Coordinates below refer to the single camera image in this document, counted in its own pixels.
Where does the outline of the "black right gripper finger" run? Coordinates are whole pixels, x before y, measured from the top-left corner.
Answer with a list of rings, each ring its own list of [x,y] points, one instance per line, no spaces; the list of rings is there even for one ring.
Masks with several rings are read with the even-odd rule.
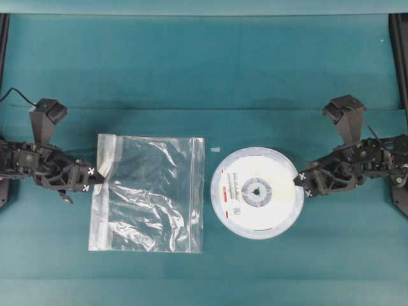
[[[302,171],[294,179],[293,182],[296,186],[308,187],[309,186],[309,172]]]
[[[310,187],[303,187],[303,191],[305,193],[306,198],[313,198],[314,197],[314,190]]]

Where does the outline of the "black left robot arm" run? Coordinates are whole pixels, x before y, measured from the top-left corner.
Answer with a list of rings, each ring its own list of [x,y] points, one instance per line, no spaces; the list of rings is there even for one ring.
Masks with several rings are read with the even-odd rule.
[[[12,180],[31,177],[37,186],[57,191],[72,203],[68,192],[89,192],[91,186],[102,184],[104,176],[87,161],[73,158],[54,145],[7,142],[1,139],[1,206],[9,199]]]

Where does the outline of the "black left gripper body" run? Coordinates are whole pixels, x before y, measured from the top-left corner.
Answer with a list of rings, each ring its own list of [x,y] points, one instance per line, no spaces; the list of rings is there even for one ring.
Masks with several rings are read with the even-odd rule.
[[[88,191],[88,163],[53,150],[41,155],[40,163],[32,172],[34,183],[60,193]]]

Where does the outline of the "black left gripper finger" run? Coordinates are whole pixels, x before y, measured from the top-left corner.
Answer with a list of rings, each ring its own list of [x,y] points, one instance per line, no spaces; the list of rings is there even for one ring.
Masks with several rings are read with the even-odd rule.
[[[92,186],[102,184],[104,182],[104,178],[92,178],[88,181],[84,182],[81,186],[81,192],[88,193]]]
[[[84,164],[84,173],[87,175],[88,180],[104,180],[104,176],[100,174],[95,167],[89,164]]]

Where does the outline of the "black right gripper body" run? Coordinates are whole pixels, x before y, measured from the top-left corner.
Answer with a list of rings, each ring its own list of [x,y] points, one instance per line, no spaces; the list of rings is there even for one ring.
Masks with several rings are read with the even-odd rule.
[[[314,197],[340,191],[350,191],[367,181],[361,158],[367,156],[362,143],[336,147],[332,153],[306,165],[309,172],[309,186]]]

